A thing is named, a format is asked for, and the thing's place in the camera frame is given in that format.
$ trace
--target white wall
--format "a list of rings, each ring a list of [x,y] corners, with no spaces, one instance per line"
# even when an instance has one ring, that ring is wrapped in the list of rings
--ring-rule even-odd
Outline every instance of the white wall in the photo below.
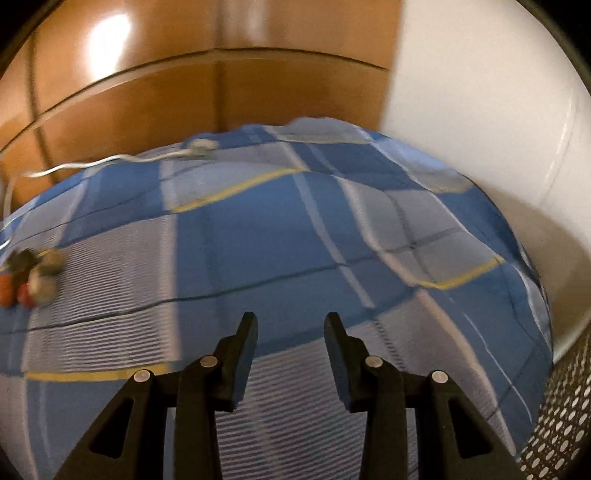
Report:
[[[560,357],[591,314],[587,90],[516,0],[405,0],[399,45],[382,132],[465,173],[501,208],[553,302]]]

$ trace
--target yellow stripe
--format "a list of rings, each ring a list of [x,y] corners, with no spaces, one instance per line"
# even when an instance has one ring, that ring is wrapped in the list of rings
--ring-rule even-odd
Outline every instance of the yellow stripe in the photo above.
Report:
[[[265,183],[270,180],[278,179],[279,177],[283,177],[284,175],[292,175],[294,173],[299,173],[305,170],[300,168],[281,168],[280,170],[273,170],[267,173],[263,173],[262,175],[258,175],[251,179],[245,180],[242,183],[238,183],[233,185],[227,189],[223,189],[209,197],[205,197],[199,200],[195,200],[191,203],[186,203],[185,205],[180,205],[178,207],[174,207],[172,209],[173,213],[182,213],[188,212],[189,210],[193,210],[195,208],[202,207],[203,205],[207,205],[208,203],[219,202],[220,200],[227,199],[228,197],[237,195],[238,193],[242,193],[248,189],[256,187],[261,183]]]
[[[24,376],[28,380],[41,382],[108,382],[111,380],[127,380],[131,375],[143,368],[151,370],[154,375],[170,372],[170,364],[155,364],[103,372],[25,372]]]
[[[451,278],[449,280],[442,281],[442,282],[420,281],[419,285],[422,285],[423,287],[428,287],[428,288],[437,288],[439,290],[449,290],[450,288],[456,288],[456,287],[459,287],[460,285],[463,285],[464,283],[469,282],[470,280],[474,280],[474,278],[476,278],[486,272],[489,272],[490,270],[495,268],[497,265],[501,265],[504,262],[505,262],[505,259],[503,257],[501,257],[500,255],[495,255],[488,262],[483,263],[479,267],[476,267],[474,270],[470,270],[470,271],[460,275],[459,277]]]

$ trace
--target metal rivet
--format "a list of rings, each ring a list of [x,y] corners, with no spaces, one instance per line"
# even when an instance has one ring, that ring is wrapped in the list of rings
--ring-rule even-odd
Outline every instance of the metal rivet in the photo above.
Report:
[[[137,383],[144,383],[150,379],[150,372],[148,370],[138,370],[134,373],[134,380]]]
[[[449,380],[447,373],[442,372],[441,370],[435,370],[431,374],[431,378],[433,379],[434,382],[437,382],[437,383],[446,383]]]
[[[371,368],[379,368],[384,364],[384,361],[375,355],[370,355],[365,359],[365,365]]]
[[[206,355],[199,361],[199,363],[202,367],[212,368],[217,365],[217,358],[215,358],[213,355]]]

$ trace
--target small toy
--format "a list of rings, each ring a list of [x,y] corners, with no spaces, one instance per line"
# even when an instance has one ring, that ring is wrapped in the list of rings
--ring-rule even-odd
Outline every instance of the small toy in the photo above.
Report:
[[[55,275],[65,263],[64,252],[55,248],[40,255],[30,249],[12,252],[0,273],[0,306],[11,307],[15,301],[28,309],[49,305],[57,297]]]

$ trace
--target perforated metal panel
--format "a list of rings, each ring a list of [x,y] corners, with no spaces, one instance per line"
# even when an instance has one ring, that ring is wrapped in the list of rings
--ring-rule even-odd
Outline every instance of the perforated metal panel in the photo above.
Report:
[[[521,453],[527,480],[568,479],[591,424],[591,330],[556,365],[538,425]]]

